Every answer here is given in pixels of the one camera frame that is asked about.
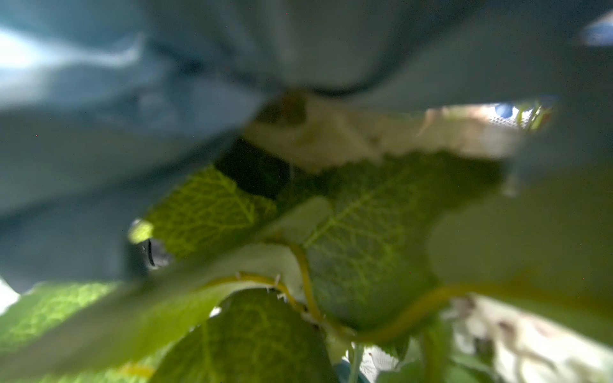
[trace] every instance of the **stem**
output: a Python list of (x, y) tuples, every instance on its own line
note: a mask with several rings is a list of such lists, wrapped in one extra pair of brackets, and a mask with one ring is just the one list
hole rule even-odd
[(347, 380), (347, 383), (357, 383), (357, 377), (360, 374), (360, 365), (362, 364), (362, 356), (364, 356), (364, 346), (361, 344), (356, 344), (353, 360), (351, 361), (349, 380)]

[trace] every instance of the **green stem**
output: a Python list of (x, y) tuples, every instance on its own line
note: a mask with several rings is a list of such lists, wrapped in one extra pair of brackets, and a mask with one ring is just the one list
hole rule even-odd
[(347, 383), (357, 383), (357, 377), (360, 374), (360, 365), (362, 364), (362, 356), (364, 356), (364, 346), (356, 344), (351, 360), (351, 372), (349, 372), (349, 380)]

